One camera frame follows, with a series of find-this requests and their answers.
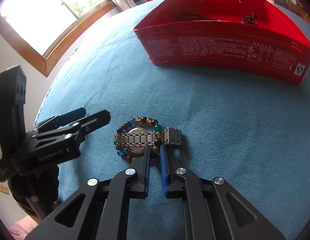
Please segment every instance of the pink fabric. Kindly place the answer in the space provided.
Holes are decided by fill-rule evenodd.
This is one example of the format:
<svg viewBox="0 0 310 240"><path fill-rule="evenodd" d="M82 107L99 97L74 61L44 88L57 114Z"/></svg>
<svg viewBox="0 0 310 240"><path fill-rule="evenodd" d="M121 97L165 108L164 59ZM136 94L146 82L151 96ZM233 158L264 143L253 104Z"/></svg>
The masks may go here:
<svg viewBox="0 0 310 240"><path fill-rule="evenodd" d="M16 240L24 240L38 224L30 217L26 216L8 228L8 231Z"/></svg>

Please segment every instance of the metal watch band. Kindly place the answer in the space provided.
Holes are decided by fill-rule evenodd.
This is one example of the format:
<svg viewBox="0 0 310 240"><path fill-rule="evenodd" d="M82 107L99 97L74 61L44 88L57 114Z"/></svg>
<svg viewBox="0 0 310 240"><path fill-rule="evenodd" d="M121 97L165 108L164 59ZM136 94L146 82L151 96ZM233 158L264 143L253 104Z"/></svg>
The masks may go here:
<svg viewBox="0 0 310 240"><path fill-rule="evenodd" d="M118 135L118 145L122 147L142 147L154 146L156 141L155 131L141 132L141 133L120 133ZM181 130L167 127L164 129L166 145L182 145L182 132Z"/></svg>

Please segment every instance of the logo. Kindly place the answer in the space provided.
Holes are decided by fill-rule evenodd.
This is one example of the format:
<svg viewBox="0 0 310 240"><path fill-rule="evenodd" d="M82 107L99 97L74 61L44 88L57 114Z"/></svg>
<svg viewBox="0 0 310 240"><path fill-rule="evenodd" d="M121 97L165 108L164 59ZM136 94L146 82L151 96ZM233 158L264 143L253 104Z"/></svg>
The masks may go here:
<svg viewBox="0 0 310 240"><path fill-rule="evenodd" d="M49 158L51 158L51 157L54 157L54 156L56 156L56 155L58 155L58 154L62 154L63 152L64 152L63 150L58 150L58 151L55 151L55 152L53 152L53 153L47 154L47 155L45 155L45 156L38 157L38 160L39 160L40 162L43 162L43 161L45 161L45 160L47 160L47 159L49 159Z"/></svg>
<svg viewBox="0 0 310 240"><path fill-rule="evenodd" d="M296 69L294 71L294 75L297 75L297 76L300 77L302 75L304 69L305 69L305 66L302 65L301 63L298 63L297 67L296 67Z"/></svg>

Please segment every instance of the blue bead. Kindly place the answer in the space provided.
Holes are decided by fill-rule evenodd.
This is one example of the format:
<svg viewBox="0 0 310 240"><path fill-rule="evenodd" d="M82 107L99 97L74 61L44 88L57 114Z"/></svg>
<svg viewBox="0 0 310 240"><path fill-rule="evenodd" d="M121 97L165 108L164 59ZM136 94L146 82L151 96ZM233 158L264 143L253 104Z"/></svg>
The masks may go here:
<svg viewBox="0 0 310 240"><path fill-rule="evenodd" d="M118 156L122 156L122 154L124 153L124 151L122 149L120 149L119 151L117 151Z"/></svg>

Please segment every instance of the silver screw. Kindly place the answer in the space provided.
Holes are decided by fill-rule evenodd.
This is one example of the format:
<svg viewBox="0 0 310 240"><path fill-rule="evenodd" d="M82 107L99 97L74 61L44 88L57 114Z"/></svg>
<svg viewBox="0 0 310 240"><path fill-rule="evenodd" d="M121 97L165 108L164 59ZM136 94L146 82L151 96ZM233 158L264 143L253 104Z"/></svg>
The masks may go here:
<svg viewBox="0 0 310 240"><path fill-rule="evenodd" d="M133 175L133 174L135 174L135 172L136 172L136 171L135 171L134 169L132 169L132 168L125 170L125 173L126 173L127 175Z"/></svg>
<svg viewBox="0 0 310 240"><path fill-rule="evenodd" d="M68 133L65 135L65 139L69 139L71 136L73 136L71 133Z"/></svg>
<svg viewBox="0 0 310 240"><path fill-rule="evenodd" d="M217 177L214 179L215 184L222 185L224 184L225 180L223 178Z"/></svg>
<svg viewBox="0 0 310 240"><path fill-rule="evenodd" d="M89 186L95 186L97 183L98 183L98 180L97 180L97 179L89 179L89 180L87 181L87 184L88 184Z"/></svg>
<svg viewBox="0 0 310 240"><path fill-rule="evenodd" d="M181 174L181 175L185 174L186 171L187 171L187 170L186 170L185 168L178 168L178 169L176 170L176 172L177 172L178 174Z"/></svg>

